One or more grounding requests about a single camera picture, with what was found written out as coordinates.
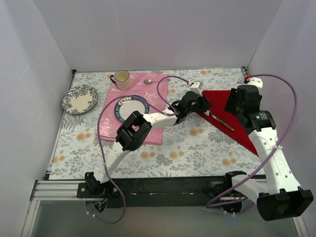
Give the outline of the small silver spoon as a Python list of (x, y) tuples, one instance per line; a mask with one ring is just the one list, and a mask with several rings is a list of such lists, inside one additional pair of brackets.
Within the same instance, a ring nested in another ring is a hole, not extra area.
[(170, 79), (164, 79), (164, 80), (145, 79), (145, 80), (143, 80), (143, 83), (149, 85), (149, 84), (153, 84), (153, 83), (168, 82), (168, 81), (170, 81)]

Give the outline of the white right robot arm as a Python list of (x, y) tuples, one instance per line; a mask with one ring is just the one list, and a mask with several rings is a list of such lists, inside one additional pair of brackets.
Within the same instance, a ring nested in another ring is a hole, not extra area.
[(239, 192), (257, 205), (266, 221), (298, 217), (314, 200), (311, 190), (304, 190), (291, 172), (281, 146), (278, 144), (275, 121), (268, 111), (260, 109), (262, 96), (254, 85), (231, 89), (225, 111), (236, 116), (264, 163), (267, 186), (253, 179), (240, 184), (244, 172), (233, 175), (223, 184), (224, 192), (235, 196)]

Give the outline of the red cloth napkin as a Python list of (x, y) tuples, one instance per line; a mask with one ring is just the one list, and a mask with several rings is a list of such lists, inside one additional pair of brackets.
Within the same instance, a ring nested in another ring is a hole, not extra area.
[(210, 112), (218, 119), (222, 120), (225, 124), (231, 127), (234, 131), (229, 129), (217, 121), (212, 116), (207, 116), (204, 113), (198, 113), (198, 115), (204, 118), (206, 121), (214, 125), (216, 128), (221, 130), (223, 133), (231, 137), (233, 140), (244, 146), (246, 149), (251, 151), (254, 155), (258, 155), (257, 151), (246, 134), (244, 128), (240, 125), (237, 117), (231, 113), (225, 112), (224, 108), (227, 99), (230, 94), (230, 90), (204, 90), (203, 93), (208, 102), (212, 104)]

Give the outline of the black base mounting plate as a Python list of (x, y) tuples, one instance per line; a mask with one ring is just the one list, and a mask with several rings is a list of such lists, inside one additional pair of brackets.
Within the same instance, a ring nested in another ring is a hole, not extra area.
[[(114, 182), (125, 196), (127, 207), (206, 206), (225, 190), (224, 176), (169, 177), (169, 178), (117, 178)], [(107, 208), (123, 207), (123, 200), (111, 182), (101, 197), (93, 197), (85, 181), (79, 183), (77, 198), (107, 199)]]

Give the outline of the pink cloth placemat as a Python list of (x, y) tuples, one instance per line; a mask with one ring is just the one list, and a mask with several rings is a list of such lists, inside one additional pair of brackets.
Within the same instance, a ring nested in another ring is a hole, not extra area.
[(108, 105), (109, 102), (117, 98), (118, 96), (137, 95), (145, 98), (148, 104), (151, 104), (163, 111), (165, 109), (164, 100), (167, 96), (168, 82), (161, 82), (159, 90), (157, 90), (157, 84), (144, 84), (143, 80), (152, 79), (160, 80), (165, 75), (163, 74), (150, 74), (150, 73), (131, 73), (131, 87), (127, 90), (120, 90), (115, 85), (111, 85), (106, 95), (104, 107), (107, 107), (102, 114), (100, 120), (100, 137), (102, 140), (115, 141), (117, 136), (117, 130), (122, 125), (122, 122), (118, 121), (114, 115), (114, 107), (118, 100), (115, 100)]

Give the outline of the blue floral plate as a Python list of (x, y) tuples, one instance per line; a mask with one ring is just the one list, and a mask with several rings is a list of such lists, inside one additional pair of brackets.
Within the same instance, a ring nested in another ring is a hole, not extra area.
[(89, 85), (79, 85), (70, 89), (62, 99), (62, 108), (71, 115), (81, 115), (97, 104), (97, 90)]

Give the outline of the cream enamel mug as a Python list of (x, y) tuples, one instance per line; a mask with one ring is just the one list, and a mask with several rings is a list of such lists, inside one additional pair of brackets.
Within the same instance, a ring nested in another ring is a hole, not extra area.
[(110, 80), (120, 90), (127, 90), (131, 87), (131, 79), (128, 71), (117, 71), (114, 75), (110, 76)]

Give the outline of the aluminium frame rail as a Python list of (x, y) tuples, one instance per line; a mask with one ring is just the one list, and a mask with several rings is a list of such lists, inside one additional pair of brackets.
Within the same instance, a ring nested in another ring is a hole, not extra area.
[(242, 214), (208, 209), (222, 177), (117, 179), (122, 199), (110, 186), (107, 207), (97, 218), (83, 180), (36, 181), (24, 237), (306, 237), (301, 217), (264, 221), (255, 207)]

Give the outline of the green rimmed white plate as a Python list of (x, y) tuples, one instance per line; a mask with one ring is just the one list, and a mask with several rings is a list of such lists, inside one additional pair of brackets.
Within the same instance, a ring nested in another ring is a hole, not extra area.
[(150, 106), (147, 100), (137, 95), (125, 96), (119, 99), (114, 107), (114, 115), (120, 122), (124, 122), (134, 111), (138, 111), (141, 114), (148, 114)]

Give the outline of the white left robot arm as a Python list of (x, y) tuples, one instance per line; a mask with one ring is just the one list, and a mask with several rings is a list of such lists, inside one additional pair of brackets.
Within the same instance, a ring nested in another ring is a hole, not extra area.
[(150, 131), (180, 124), (189, 114), (207, 112), (211, 106), (204, 93), (188, 91), (181, 100), (169, 104), (163, 111), (153, 105), (150, 107), (156, 110), (155, 113), (142, 114), (133, 111), (118, 128), (115, 141), (108, 153), (104, 153), (100, 130), (97, 129), (102, 160), (98, 169), (85, 173), (86, 189), (93, 197), (101, 197), (108, 192), (104, 183), (109, 181), (119, 191), (120, 188), (111, 179), (111, 173), (127, 154), (143, 145)]

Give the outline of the patterned handle spoon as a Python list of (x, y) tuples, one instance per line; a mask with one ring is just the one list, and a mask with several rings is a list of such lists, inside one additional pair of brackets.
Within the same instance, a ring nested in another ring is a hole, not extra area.
[(210, 116), (212, 118), (214, 118), (216, 121), (218, 121), (219, 123), (221, 123), (222, 125), (224, 125), (226, 128), (228, 128), (231, 131), (235, 131), (231, 126), (229, 126), (228, 124), (226, 124), (224, 121), (222, 121), (221, 119), (219, 119), (218, 117), (216, 117), (215, 115), (213, 115), (212, 113), (210, 113)]

